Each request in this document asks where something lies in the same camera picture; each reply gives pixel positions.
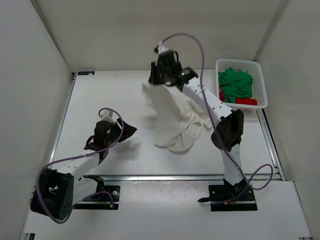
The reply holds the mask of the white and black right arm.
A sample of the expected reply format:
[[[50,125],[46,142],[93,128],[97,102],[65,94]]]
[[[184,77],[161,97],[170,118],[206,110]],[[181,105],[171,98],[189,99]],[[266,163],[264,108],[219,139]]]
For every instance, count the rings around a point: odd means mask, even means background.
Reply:
[[[249,187],[242,171],[240,143],[244,131],[244,113],[233,110],[203,84],[203,74],[181,66],[177,51],[166,47],[154,48],[156,59],[151,63],[149,84],[176,87],[208,113],[213,126],[212,143],[221,151],[224,166],[224,193],[230,203]]]

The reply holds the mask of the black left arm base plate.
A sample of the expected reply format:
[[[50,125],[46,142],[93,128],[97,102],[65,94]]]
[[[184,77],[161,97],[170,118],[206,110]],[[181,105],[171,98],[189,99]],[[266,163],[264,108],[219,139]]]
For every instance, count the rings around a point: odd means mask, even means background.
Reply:
[[[75,210],[118,210],[120,203],[121,186],[111,185],[100,186],[98,191],[106,191],[109,194],[101,193],[91,197],[87,197],[84,200],[78,202]]]

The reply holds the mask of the white t shirt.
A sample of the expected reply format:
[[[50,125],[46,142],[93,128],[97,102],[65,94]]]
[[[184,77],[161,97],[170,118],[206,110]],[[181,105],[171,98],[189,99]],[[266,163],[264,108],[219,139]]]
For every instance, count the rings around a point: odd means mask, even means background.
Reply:
[[[201,133],[213,128],[209,115],[176,87],[142,84],[145,103],[155,116],[154,145],[185,154]]]

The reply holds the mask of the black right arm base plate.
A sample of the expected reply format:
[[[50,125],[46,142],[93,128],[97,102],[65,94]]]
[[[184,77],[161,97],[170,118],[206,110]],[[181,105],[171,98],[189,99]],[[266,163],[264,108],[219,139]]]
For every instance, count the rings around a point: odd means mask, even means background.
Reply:
[[[257,211],[258,206],[253,190],[246,187],[242,194],[233,196],[225,185],[209,185],[208,197],[202,197],[199,203],[210,203],[211,212]]]

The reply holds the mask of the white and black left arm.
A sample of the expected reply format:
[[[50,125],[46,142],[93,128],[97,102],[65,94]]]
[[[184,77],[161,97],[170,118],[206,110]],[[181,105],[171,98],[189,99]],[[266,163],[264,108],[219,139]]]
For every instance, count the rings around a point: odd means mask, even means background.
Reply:
[[[110,196],[104,188],[103,178],[88,172],[105,160],[111,147],[130,138],[136,131],[136,127],[121,118],[105,117],[98,121],[84,146],[88,154],[69,159],[59,167],[47,166],[39,172],[30,210],[61,223],[78,202]]]

